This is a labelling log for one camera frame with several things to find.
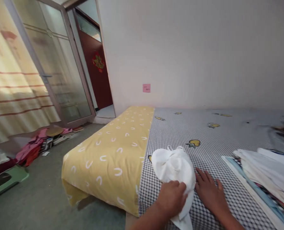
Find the curtain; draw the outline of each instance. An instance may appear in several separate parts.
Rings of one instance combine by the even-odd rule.
[[[0,0],[0,143],[57,121],[47,89]]]

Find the green stool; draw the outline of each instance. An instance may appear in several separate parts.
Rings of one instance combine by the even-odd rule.
[[[0,195],[25,180],[29,174],[20,166],[13,166],[0,174]]]

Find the person's hand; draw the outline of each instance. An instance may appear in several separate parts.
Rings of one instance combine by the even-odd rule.
[[[170,181],[161,185],[161,190],[154,205],[162,213],[166,220],[179,214],[183,209],[188,195],[184,194],[187,186],[179,181]]]
[[[224,195],[224,188],[219,179],[216,179],[218,186],[215,185],[212,176],[205,171],[196,168],[198,173],[196,175],[196,192],[204,206],[212,212],[213,215],[229,215],[230,210]]]

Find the door handle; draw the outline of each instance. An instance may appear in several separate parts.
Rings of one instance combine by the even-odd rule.
[[[52,77],[52,75],[48,75],[48,74],[43,74],[43,75],[40,75],[41,77]]]
[[[48,75],[48,74],[40,74],[41,78],[42,78],[42,81],[45,83],[45,84],[48,84],[49,81],[47,80],[48,77],[52,77],[52,75]]]

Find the glass door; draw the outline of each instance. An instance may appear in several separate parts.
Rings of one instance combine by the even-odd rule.
[[[62,121],[71,126],[93,121],[95,111],[64,7],[51,0],[5,3]]]

